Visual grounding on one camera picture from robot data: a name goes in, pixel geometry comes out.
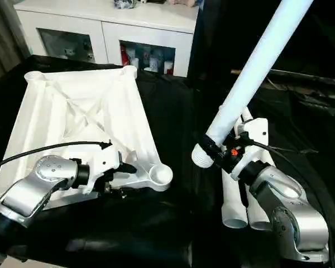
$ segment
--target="white cylinder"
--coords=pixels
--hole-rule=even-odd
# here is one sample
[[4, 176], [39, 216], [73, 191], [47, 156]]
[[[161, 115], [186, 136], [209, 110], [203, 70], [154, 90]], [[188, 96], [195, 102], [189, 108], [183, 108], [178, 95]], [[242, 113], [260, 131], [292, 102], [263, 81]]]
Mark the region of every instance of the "white cylinder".
[[[220, 146], [236, 119], [248, 105], [274, 62], [289, 41], [313, 0], [282, 0], [273, 18], [238, 76], [206, 134]], [[201, 168], [212, 165], [212, 159], [196, 144], [194, 163]]]
[[223, 205], [222, 222], [229, 228], [239, 229], [248, 225], [246, 207], [240, 195], [240, 186], [222, 169]]
[[243, 118], [244, 121], [253, 119], [253, 117], [252, 117], [252, 115], [251, 115], [251, 112], [250, 112], [250, 110], [248, 109], [248, 107], [245, 107], [245, 108], [243, 109], [243, 112], [242, 112], [242, 118]]
[[246, 185], [248, 208], [247, 215], [250, 226], [255, 230], [269, 231], [271, 224], [265, 211], [258, 204], [257, 199], [250, 193], [250, 187]]
[[[246, 107], [243, 110], [242, 118], [244, 121], [253, 119], [248, 107]], [[270, 162], [270, 160], [273, 162], [271, 156], [269, 155], [269, 158], [268, 156], [266, 158], [264, 153], [262, 154], [262, 159], [261, 159], [262, 162], [266, 162], [267, 160], [268, 160], [267, 162]], [[265, 211], [262, 209], [262, 207], [259, 205], [256, 198], [250, 193], [249, 189], [250, 189], [249, 186], [246, 185], [246, 192], [247, 192], [247, 199], [248, 199], [247, 214], [248, 214], [248, 220], [250, 222], [250, 226], [252, 229], [255, 229], [255, 230], [269, 231], [271, 229], [271, 224], [268, 219], [268, 216], [265, 213]]]

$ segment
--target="white plastic part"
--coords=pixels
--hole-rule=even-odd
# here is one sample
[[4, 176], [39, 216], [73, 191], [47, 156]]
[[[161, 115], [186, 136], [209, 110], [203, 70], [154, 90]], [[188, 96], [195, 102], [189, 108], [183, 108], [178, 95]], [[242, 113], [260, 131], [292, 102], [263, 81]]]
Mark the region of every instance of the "white plastic part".
[[[256, 118], [253, 121], [239, 125], [238, 133], [240, 133], [240, 128], [242, 128], [241, 131], [248, 132], [249, 138], [252, 140], [268, 145], [268, 120], [266, 118]], [[231, 177], [234, 180], [239, 180], [238, 176], [245, 166], [251, 161], [261, 159], [264, 151], [263, 148], [257, 146], [246, 146], [242, 159], [231, 172]]]
[[[246, 107], [243, 110], [242, 118], [244, 121], [252, 120], [253, 117]], [[251, 139], [260, 142], [262, 144], [268, 145], [268, 121], [265, 118], [256, 118], [253, 121], [249, 121], [243, 125], [243, 131], [247, 131], [248, 135]], [[250, 153], [248, 162], [252, 160], [262, 160], [264, 162], [265, 152], [269, 154], [268, 151], [256, 147], [256, 146], [248, 146], [246, 147], [246, 154]], [[252, 229], [261, 230], [261, 231], [270, 231], [271, 224], [268, 219], [267, 214], [262, 209], [262, 207], [258, 204], [256, 198], [250, 193], [249, 187], [246, 185], [246, 193], [248, 199], [248, 221]]]
[[87, 186], [83, 188], [83, 194], [90, 194], [97, 179], [103, 176], [105, 171], [117, 169], [119, 164], [119, 152], [114, 145], [95, 153], [88, 162], [89, 178]]
[[[206, 132], [218, 146], [221, 146], [235, 121], [258, 90], [312, 2], [313, 0], [282, 0], [279, 4], [273, 18], [223, 102], [222, 108]], [[213, 163], [198, 144], [192, 152], [192, 159], [201, 168], [208, 168]]]
[[[138, 169], [137, 174], [115, 174], [112, 185], [166, 190], [173, 172], [160, 161], [135, 82], [136, 75], [134, 66], [112, 70], [27, 73], [26, 93], [4, 159], [54, 143], [111, 140], [122, 153], [122, 161]], [[80, 158], [85, 163], [101, 151], [98, 145], [77, 145], [9, 162], [0, 169], [0, 195], [26, 176], [43, 155]], [[79, 200], [75, 195], [81, 195], [82, 200], [89, 198], [82, 192], [83, 188], [57, 191], [51, 200], [68, 204], [71, 195], [74, 195], [71, 200]]]
[[248, 225], [246, 207], [242, 204], [240, 187], [227, 172], [222, 169], [223, 205], [222, 223], [234, 229], [244, 228]]

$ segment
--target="black cloth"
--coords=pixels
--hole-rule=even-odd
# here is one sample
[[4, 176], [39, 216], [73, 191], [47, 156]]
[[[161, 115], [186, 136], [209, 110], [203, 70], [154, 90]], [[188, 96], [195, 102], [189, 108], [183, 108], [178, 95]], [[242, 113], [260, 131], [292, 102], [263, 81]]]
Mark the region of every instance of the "black cloth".
[[[25, 93], [24, 73], [107, 68], [117, 67], [33, 56], [2, 77], [0, 160]], [[131, 190], [124, 199], [108, 195], [42, 212], [11, 255], [67, 267], [280, 267], [271, 233], [222, 226], [221, 171], [197, 168], [190, 158], [196, 135], [207, 129], [232, 83], [192, 88], [182, 78], [139, 72], [137, 85], [160, 159], [174, 172], [171, 188]], [[317, 188], [335, 231], [335, 100], [261, 88], [250, 108], [254, 117], [268, 118], [270, 145]]]

